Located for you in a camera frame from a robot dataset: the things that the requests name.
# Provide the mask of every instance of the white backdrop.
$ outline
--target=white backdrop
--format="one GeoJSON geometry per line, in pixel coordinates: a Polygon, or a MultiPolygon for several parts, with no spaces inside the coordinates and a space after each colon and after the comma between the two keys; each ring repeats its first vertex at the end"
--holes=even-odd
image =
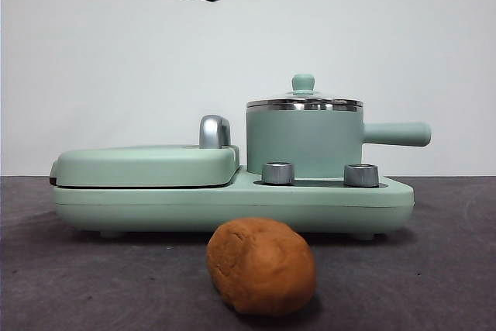
{"type": "Polygon", "coordinates": [[[426,148],[366,145],[386,175],[496,174],[496,0],[2,0],[2,173],[65,150],[198,143],[204,114],[316,88],[367,122],[425,121],[426,148]]]}

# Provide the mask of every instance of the mint green pot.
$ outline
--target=mint green pot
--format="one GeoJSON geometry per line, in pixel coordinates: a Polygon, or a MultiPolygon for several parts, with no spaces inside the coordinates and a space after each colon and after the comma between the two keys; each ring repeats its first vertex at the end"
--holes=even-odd
{"type": "Polygon", "coordinates": [[[297,178],[337,178],[344,166],[362,162],[364,143],[423,147],[427,124],[363,124],[363,104],[322,97],[314,78],[298,74],[284,97],[249,102],[246,110],[247,170],[262,173],[266,162],[290,162],[297,178]]]}

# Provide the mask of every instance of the brown dough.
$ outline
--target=brown dough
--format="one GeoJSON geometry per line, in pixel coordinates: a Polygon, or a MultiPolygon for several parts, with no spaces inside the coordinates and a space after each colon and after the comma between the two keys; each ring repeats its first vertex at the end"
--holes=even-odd
{"type": "Polygon", "coordinates": [[[244,218],[222,224],[207,246],[222,299],[243,314],[285,315],[315,291],[315,262],[305,240],[282,222],[244,218]]]}

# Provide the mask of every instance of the pot lid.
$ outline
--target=pot lid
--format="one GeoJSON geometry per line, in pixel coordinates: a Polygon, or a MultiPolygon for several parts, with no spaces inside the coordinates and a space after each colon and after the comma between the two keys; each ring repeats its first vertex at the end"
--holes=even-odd
{"type": "Polygon", "coordinates": [[[255,106],[274,106],[277,109],[326,109],[336,107],[361,108],[363,103],[357,100],[337,98],[322,92],[314,91],[315,78],[311,74],[296,74],[291,80],[293,91],[282,95],[251,101],[247,108],[255,106]]]}

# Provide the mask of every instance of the dark gray surface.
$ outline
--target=dark gray surface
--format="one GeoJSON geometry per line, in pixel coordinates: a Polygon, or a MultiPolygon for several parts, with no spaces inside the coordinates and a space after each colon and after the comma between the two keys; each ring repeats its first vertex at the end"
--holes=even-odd
{"type": "Polygon", "coordinates": [[[237,315],[205,266],[210,234],[102,240],[53,212],[48,178],[2,178],[2,330],[496,329],[496,178],[399,178],[404,229],[307,234],[317,292],[282,319],[237,315]]]}

